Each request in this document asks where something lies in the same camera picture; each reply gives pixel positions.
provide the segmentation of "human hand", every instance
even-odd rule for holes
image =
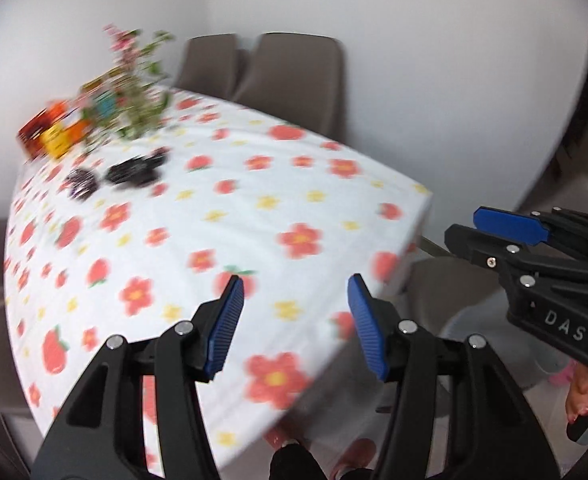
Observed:
[[[574,424],[579,416],[588,415],[588,367],[580,363],[574,368],[570,390],[565,399],[567,421]]]

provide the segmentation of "shoe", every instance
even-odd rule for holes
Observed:
[[[331,470],[330,480],[344,469],[366,468],[376,455],[376,444],[368,438],[359,438],[352,442]]]

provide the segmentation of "white wall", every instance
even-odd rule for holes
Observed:
[[[588,60],[588,0],[208,0],[211,31],[333,36],[350,143],[435,193],[426,235],[512,208],[546,164]]]
[[[7,216],[22,152],[20,127],[52,98],[112,66],[113,22],[178,38],[159,57],[174,74],[186,38],[206,33],[205,0],[0,0],[0,216]]]

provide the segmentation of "floral tablecloth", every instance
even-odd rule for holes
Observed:
[[[142,189],[103,183],[69,199],[72,168],[170,149]],[[7,321],[43,434],[101,343],[160,335],[218,297],[232,273],[245,309],[225,369],[199,384],[219,467],[261,436],[352,334],[347,278],[374,294],[413,247],[430,193],[341,144],[229,102],[176,92],[154,135],[87,158],[27,164],[8,224]],[[161,473],[153,378],[144,431]]]

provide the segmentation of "yellow box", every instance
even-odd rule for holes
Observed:
[[[72,147],[61,123],[56,123],[44,131],[40,135],[40,140],[45,146],[45,151],[53,158],[61,158]]]

